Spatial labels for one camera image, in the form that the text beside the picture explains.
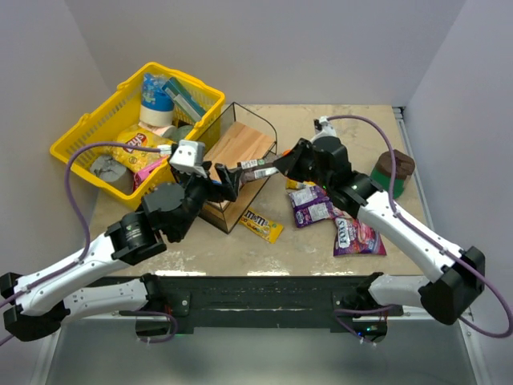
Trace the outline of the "brown chocolate bag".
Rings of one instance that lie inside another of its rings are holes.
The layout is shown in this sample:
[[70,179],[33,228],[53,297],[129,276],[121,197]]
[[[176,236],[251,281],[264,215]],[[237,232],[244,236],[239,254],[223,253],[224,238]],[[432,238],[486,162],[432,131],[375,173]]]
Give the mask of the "brown chocolate bag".
[[247,184],[255,180],[267,178],[279,173],[279,170],[273,165],[275,157],[245,160],[237,163],[237,167],[242,170],[240,182]]

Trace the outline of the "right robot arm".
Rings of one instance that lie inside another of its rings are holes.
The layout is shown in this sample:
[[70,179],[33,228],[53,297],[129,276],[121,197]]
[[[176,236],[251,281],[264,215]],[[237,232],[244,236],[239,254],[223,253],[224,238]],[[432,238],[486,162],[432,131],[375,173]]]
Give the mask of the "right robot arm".
[[386,237],[423,272],[418,284],[401,277],[376,278],[368,291],[377,304],[421,307],[440,323],[452,325],[483,292],[484,284],[475,276],[485,272],[483,252],[474,246],[463,249],[392,206],[380,184],[352,169],[338,138],[301,139],[273,166],[291,180],[323,188],[335,207]]

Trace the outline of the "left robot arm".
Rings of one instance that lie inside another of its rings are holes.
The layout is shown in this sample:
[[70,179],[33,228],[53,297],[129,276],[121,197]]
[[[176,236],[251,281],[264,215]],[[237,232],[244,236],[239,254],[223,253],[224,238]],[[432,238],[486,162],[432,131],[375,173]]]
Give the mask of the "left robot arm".
[[30,275],[2,275],[6,331],[29,342],[53,334],[67,322],[117,310],[168,317],[167,296],[153,274],[118,285],[93,284],[163,253],[169,243],[182,241],[206,202],[237,199],[241,169],[216,164],[220,179],[213,180],[209,165],[190,174],[175,170],[175,183],[161,184],[136,211],[69,257]]

